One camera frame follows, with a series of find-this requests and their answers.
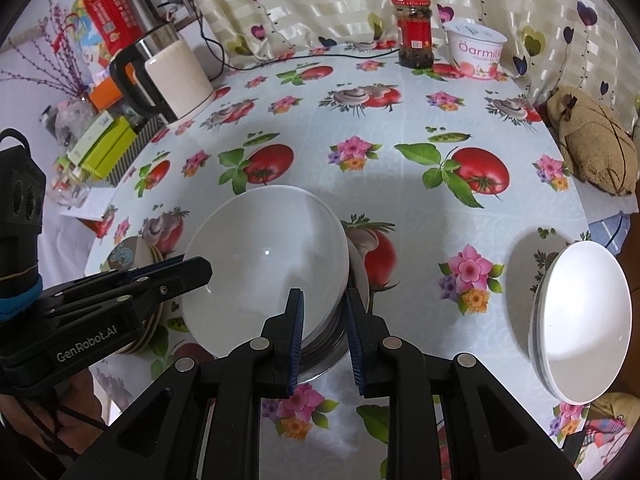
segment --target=floral tablecloth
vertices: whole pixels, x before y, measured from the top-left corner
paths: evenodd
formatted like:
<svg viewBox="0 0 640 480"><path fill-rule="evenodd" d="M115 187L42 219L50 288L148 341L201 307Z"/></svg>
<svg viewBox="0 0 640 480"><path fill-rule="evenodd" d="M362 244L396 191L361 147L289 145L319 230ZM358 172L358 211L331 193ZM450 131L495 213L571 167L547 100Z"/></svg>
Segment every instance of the floral tablecloth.
<svg viewBox="0 0 640 480"><path fill-rule="evenodd" d="M370 56L390 46L313 54ZM463 78L445 53L436 58L428 70L403 68L391 53L288 59L227 75L203 113L161 130L138 157L87 273L125 237L178 254L233 196L272 182L303 187L343 221L391 333L438 356L475 354L561 445L588 409L544 389L527 330L532 292L554 254L589 237L580 199L512 80L498 67L488 81ZM114 354L94 373L126 407L180 348L197 349L187 330L174 301L148 348ZM386 404L358 396L348 358L291 399L265 400L261 478L380 478ZM445 446L442 457L446 464Z"/></svg>

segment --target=wooden floor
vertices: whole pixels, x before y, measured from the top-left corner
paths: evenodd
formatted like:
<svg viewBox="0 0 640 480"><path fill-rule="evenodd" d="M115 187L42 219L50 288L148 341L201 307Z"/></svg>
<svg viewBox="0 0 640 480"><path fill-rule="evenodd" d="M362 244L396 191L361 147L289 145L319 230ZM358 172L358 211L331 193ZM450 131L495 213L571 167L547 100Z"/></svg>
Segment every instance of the wooden floor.
<svg viewBox="0 0 640 480"><path fill-rule="evenodd" d="M636 187L636 196L640 202L640 186ZM640 214L631 216L631 229L617 258L625 271L631 291L633 325L625 363L613 384L612 391L627 392L640 397Z"/></svg>

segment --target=electric kettle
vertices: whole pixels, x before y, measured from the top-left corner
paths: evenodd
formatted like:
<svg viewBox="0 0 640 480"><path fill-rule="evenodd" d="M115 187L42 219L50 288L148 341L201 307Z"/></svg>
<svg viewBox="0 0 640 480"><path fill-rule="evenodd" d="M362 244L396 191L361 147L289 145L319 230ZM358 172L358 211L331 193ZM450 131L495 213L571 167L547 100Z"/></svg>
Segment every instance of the electric kettle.
<svg viewBox="0 0 640 480"><path fill-rule="evenodd" d="M134 84L126 67L135 69ZM173 23L163 23L113 57L109 74L129 105L140 115L158 114L171 124L201 105L213 87Z"/></svg>

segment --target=human hand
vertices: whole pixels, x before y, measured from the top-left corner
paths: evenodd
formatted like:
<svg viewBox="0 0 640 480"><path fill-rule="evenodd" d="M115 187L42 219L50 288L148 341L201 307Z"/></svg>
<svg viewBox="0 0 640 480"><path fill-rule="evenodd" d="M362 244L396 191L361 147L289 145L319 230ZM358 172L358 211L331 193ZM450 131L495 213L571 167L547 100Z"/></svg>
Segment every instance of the human hand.
<svg viewBox="0 0 640 480"><path fill-rule="evenodd" d="M42 406L36 402L25 400L25 404L43 424L54 431L53 419ZM94 380L89 370L83 370L69 379L69 389L60 403L69 409L89 416L94 420L102 421L102 405L94 395ZM50 451L42 439L42 433L31 420L15 398L0 395L0 413L18 433L33 440L41 448ZM58 421L62 428L58 431L58 438L76 453L81 454L91 446L102 433L97 428L85 422L75 420L72 416L57 412Z"/></svg>

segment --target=metal pivot screw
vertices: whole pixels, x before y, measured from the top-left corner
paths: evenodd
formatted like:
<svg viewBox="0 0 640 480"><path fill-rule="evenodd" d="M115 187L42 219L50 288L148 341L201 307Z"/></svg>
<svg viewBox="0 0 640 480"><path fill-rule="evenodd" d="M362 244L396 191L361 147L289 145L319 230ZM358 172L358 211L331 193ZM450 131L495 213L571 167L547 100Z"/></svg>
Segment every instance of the metal pivot screw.
<svg viewBox="0 0 640 480"><path fill-rule="evenodd" d="M195 365L195 361L190 357L181 357L175 362L175 369L179 372L188 372Z"/></svg>
<svg viewBox="0 0 640 480"><path fill-rule="evenodd" d="M402 346L402 340L395 336L389 336L382 340L382 345L389 350L398 350Z"/></svg>
<svg viewBox="0 0 640 480"><path fill-rule="evenodd" d="M460 354L458 356L458 364L465 368L473 368L477 362L478 361L476 361L476 358L471 354Z"/></svg>
<svg viewBox="0 0 640 480"><path fill-rule="evenodd" d="M249 345L254 350L266 350L269 348L270 342L265 337L256 337L255 339L251 339Z"/></svg>

